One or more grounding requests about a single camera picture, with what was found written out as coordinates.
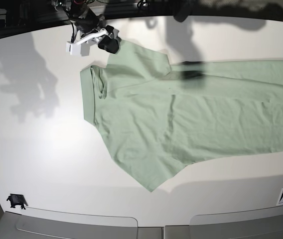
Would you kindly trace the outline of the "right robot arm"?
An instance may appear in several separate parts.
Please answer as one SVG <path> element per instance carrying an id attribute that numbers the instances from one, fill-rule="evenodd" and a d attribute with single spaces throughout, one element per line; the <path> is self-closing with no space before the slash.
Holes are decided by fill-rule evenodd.
<path id="1" fill-rule="evenodd" d="M 71 22 L 72 36 L 66 43 L 70 55 L 88 56 L 93 45 L 112 54 L 119 51 L 119 31 L 106 24 L 104 15 L 95 15 L 84 0 L 53 0 L 51 4 Z"/>

